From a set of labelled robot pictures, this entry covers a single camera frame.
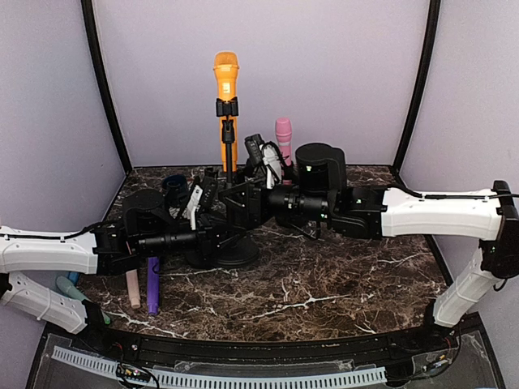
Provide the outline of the black stand of orange microphone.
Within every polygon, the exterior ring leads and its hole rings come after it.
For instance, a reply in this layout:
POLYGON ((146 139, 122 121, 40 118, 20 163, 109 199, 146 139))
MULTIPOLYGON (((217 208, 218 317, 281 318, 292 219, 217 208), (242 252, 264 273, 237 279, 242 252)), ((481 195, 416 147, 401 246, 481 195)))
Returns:
MULTIPOLYGON (((233 158, 236 145, 236 119, 238 117, 238 98, 236 96, 227 99, 216 99, 216 116, 220 119, 221 143, 223 147, 222 164, 225 175, 225 189, 235 185, 233 158)), ((218 258, 217 263, 222 267, 240 267, 257 260, 260 255, 258 246, 245 234, 238 232, 233 235, 234 241, 230 243, 224 253, 218 258)))

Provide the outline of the black stand of blue microphone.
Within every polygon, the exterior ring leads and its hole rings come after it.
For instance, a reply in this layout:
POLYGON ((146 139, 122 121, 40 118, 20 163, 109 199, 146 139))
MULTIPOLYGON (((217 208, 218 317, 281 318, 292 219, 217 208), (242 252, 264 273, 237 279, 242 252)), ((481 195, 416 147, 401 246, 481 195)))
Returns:
POLYGON ((218 179, 219 178, 219 169, 217 167, 206 167, 204 169, 204 176, 209 177, 212 179, 218 179))

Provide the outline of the purple microphone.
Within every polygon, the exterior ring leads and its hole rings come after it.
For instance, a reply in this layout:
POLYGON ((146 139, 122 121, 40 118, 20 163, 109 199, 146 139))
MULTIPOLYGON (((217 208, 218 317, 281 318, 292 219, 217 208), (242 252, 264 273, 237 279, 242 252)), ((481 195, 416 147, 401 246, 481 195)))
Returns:
POLYGON ((147 307, 150 315, 158 315, 160 296, 160 259, 148 258, 147 307))

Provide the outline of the pink microphone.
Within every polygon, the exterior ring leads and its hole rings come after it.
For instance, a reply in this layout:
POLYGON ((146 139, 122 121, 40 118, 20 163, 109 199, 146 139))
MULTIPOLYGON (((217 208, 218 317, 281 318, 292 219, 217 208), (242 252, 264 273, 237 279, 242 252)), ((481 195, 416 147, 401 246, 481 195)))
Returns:
POLYGON ((277 137, 278 147, 283 156, 283 161, 287 166, 292 165, 292 125, 288 118, 278 118, 275 123, 275 134, 277 137))

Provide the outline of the beige microphone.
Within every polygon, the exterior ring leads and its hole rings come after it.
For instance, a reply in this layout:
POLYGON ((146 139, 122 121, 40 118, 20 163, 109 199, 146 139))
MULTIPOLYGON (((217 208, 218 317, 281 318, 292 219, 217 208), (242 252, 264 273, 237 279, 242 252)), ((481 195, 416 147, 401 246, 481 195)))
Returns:
POLYGON ((139 278, 137 270, 131 270, 126 273, 128 298, 132 309, 141 307, 139 278))

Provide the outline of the orange microphone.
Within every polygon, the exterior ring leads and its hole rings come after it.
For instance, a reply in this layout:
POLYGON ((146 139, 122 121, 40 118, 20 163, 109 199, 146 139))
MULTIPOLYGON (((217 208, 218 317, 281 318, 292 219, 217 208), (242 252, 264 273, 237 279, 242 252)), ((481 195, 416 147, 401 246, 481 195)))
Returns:
MULTIPOLYGON (((232 51, 223 51, 217 53, 214 60, 213 70, 217 80, 217 98, 220 98, 223 101, 228 101, 237 97, 236 85, 239 70, 237 54, 232 51)), ((229 116, 229 119, 234 120, 234 143, 232 144, 232 171, 234 173, 237 171, 238 158, 238 117, 229 116)), ((221 141, 221 128, 223 121, 225 120, 225 116, 219 118, 219 120, 219 138, 221 141)), ((221 141, 221 160, 224 172, 226 173, 227 160, 225 154, 225 144, 223 141, 221 141)))

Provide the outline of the blue microphone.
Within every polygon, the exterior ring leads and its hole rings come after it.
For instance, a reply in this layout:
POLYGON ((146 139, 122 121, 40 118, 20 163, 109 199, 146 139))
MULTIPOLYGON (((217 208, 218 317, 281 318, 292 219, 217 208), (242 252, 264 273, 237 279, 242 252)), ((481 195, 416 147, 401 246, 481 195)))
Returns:
POLYGON ((77 285, 79 281, 79 273, 70 271, 68 273, 68 279, 72 282, 73 285, 77 285))

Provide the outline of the green microphone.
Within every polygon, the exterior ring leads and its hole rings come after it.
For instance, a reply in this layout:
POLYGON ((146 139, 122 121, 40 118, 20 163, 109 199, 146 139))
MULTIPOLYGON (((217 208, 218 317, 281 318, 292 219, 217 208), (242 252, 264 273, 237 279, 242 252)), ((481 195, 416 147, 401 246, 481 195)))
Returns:
POLYGON ((82 292, 80 292, 76 286, 73 284, 71 280, 69 280, 65 276, 58 276, 56 279, 56 286, 58 290, 65 296, 75 299, 78 301, 88 301, 91 302, 91 300, 86 297, 82 292))

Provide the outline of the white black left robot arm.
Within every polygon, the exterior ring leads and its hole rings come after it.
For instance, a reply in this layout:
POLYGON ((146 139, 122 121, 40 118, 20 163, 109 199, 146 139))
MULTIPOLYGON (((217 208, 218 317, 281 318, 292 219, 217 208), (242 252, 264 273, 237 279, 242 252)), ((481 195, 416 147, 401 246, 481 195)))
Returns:
POLYGON ((53 323, 82 338, 97 353, 114 347, 98 304, 63 297, 29 279, 26 271, 74 271, 116 276, 143 260, 179 253, 193 267, 239 267, 257 259, 244 229, 213 212, 171 216, 164 195, 139 190, 122 202, 122 216, 75 233, 29 232, 1 227, 1 303, 53 323))

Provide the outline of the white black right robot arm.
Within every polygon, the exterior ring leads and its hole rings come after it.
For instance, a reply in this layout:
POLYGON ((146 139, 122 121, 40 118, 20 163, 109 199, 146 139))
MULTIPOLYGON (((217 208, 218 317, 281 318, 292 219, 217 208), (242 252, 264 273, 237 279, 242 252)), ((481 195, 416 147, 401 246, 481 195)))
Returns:
POLYGON ((308 143, 295 152, 297 177, 277 183, 275 156, 249 146, 253 165, 267 168, 265 180, 248 180, 219 194, 229 216, 254 229, 273 216, 324 223, 358 239, 401 235, 452 235, 479 240, 463 272, 427 308, 428 322, 414 334, 414 345, 430 352, 445 337, 445 327, 461 317, 501 280, 518 275, 517 195, 505 181, 491 189, 418 193, 404 186, 348 186, 345 153, 325 143, 308 143))

